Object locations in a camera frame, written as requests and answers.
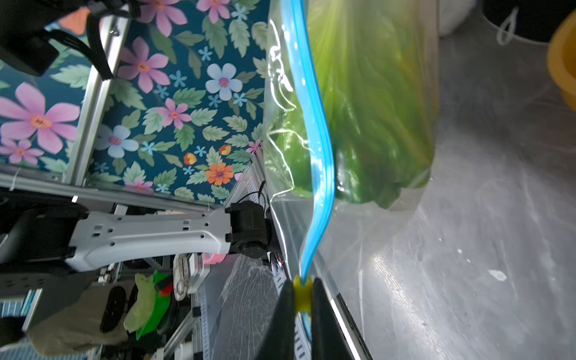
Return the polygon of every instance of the pink flower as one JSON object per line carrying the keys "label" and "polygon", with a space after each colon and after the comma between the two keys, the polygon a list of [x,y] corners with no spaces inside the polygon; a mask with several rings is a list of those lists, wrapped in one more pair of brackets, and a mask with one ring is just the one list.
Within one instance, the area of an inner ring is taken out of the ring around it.
{"label": "pink flower", "polygon": [[57,103],[44,113],[46,98],[27,82],[18,86],[15,95],[22,106],[0,96],[0,116],[19,120],[4,123],[0,127],[0,135],[9,139],[23,140],[38,130],[38,145],[52,154],[58,153],[64,145],[58,135],[70,141],[76,139],[76,126],[63,123],[78,118],[79,106]]}
{"label": "pink flower", "polygon": [[38,156],[44,155],[40,149],[30,149],[32,143],[29,140],[20,140],[16,145],[14,140],[2,138],[2,145],[0,146],[0,154],[10,155],[8,161],[12,164],[18,164],[22,159],[30,164],[38,164]]}
{"label": "pink flower", "polygon": [[258,150],[258,148],[260,147],[260,144],[262,144],[262,141],[258,140],[254,143],[254,141],[250,141],[248,143],[248,148],[246,149],[247,152],[249,153],[254,153],[256,150]]}
{"label": "pink flower", "polygon": [[187,104],[180,104],[176,107],[176,103],[171,98],[166,99],[166,107],[165,108],[158,108],[158,115],[163,116],[164,119],[162,120],[162,125],[170,126],[174,121],[174,127],[177,129],[182,129],[184,123],[187,123],[192,120],[192,116],[188,115],[187,113],[183,113],[184,111],[188,110]]}
{"label": "pink flower", "polygon": [[137,177],[133,183],[124,183],[125,186],[135,188],[137,190],[152,191],[152,181],[144,182],[141,178]]}
{"label": "pink flower", "polygon": [[168,64],[168,57],[164,54],[154,54],[148,59],[150,48],[143,38],[138,36],[132,43],[134,53],[123,47],[120,53],[120,60],[129,65],[120,66],[116,73],[126,80],[134,79],[138,74],[138,86],[148,94],[153,87],[152,80],[160,85],[170,85],[170,79],[160,70]]}
{"label": "pink flower", "polygon": [[149,24],[156,16],[156,26],[164,36],[168,37],[172,33],[172,21],[176,25],[184,25],[188,23],[188,19],[182,10],[177,9],[174,5],[180,0],[140,0],[140,2],[149,4],[142,5],[140,10],[142,16],[138,19],[139,22]]}
{"label": "pink flower", "polygon": [[200,0],[196,4],[196,8],[201,12],[205,12],[210,9],[208,17],[210,18],[210,21],[212,21],[212,24],[216,24],[219,19],[218,14],[220,14],[223,19],[230,18],[230,11],[228,11],[228,8],[225,6],[229,3],[230,0]]}

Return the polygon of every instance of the black cable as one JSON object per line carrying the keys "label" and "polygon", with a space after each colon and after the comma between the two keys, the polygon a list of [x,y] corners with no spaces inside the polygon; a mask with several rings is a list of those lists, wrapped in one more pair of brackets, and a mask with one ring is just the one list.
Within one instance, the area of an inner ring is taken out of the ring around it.
{"label": "black cable", "polygon": [[137,19],[141,15],[140,4],[137,0],[127,0],[126,1],[129,6],[130,15],[132,18]]}
{"label": "black cable", "polygon": [[[249,197],[250,195],[258,194],[258,193],[259,193],[258,191],[252,191],[252,192],[244,195],[244,196],[242,197],[242,199],[240,199],[240,200],[237,201],[237,203],[242,202],[242,200],[246,199],[246,198]],[[263,194],[260,193],[260,194],[258,195],[258,205],[260,204],[260,195],[263,195]]]}
{"label": "black cable", "polygon": [[268,210],[270,210],[270,197],[268,195],[266,195],[266,201],[268,202],[268,207],[266,209],[264,209],[264,215],[266,215],[268,213]]}
{"label": "black cable", "polygon": [[108,66],[108,59],[102,47],[102,40],[100,39],[100,17],[94,14],[88,14],[86,19],[86,35],[88,37],[88,44],[92,49],[92,65],[100,73],[102,80],[109,80],[114,77]]}
{"label": "black cable", "polygon": [[[242,200],[246,199],[247,197],[249,197],[249,196],[252,195],[252,194],[258,194],[258,205],[260,205],[260,195],[264,195],[264,194],[262,193],[262,190],[264,189],[264,185],[265,185],[265,184],[266,184],[266,180],[262,181],[262,182],[260,183],[260,188],[258,189],[258,191],[252,191],[252,192],[244,195],[244,196],[242,197],[242,199],[238,200],[237,202],[242,202]],[[264,202],[264,206],[266,206],[266,197],[264,197],[264,201],[265,201],[265,202]]]}
{"label": "black cable", "polygon": [[82,40],[75,37],[74,35],[71,35],[62,30],[52,30],[51,32],[46,32],[46,34],[48,37],[51,37],[62,45],[79,51],[87,58],[90,58],[92,54],[92,50],[88,47],[88,45],[83,43]]}

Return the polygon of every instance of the blue zipper seal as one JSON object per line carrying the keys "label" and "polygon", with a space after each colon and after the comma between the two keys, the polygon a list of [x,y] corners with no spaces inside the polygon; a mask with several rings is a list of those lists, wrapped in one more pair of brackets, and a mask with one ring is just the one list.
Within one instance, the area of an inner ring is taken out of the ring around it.
{"label": "blue zipper seal", "polygon": [[300,277],[306,279],[332,215],[335,196],[334,154],[314,71],[303,0],[281,0],[281,11],[294,88],[304,113],[312,167],[314,212],[300,258]]}

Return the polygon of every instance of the black bucket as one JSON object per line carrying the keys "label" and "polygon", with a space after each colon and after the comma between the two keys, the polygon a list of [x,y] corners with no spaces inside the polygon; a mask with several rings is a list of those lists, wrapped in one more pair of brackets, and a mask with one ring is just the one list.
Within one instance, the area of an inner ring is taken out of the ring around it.
{"label": "black bucket", "polygon": [[489,22],[500,27],[517,8],[514,35],[550,42],[558,26],[576,9],[576,0],[484,0],[482,12]]}

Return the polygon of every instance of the plastic zipper bag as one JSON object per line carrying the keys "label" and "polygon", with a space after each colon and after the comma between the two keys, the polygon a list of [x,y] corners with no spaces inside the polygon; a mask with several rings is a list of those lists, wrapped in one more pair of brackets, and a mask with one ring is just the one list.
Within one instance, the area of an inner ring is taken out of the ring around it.
{"label": "plastic zipper bag", "polygon": [[[312,262],[337,293],[416,209],[434,158],[436,14],[417,0],[272,0],[264,163],[292,276]],[[311,238],[321,238],[313,261]]]}

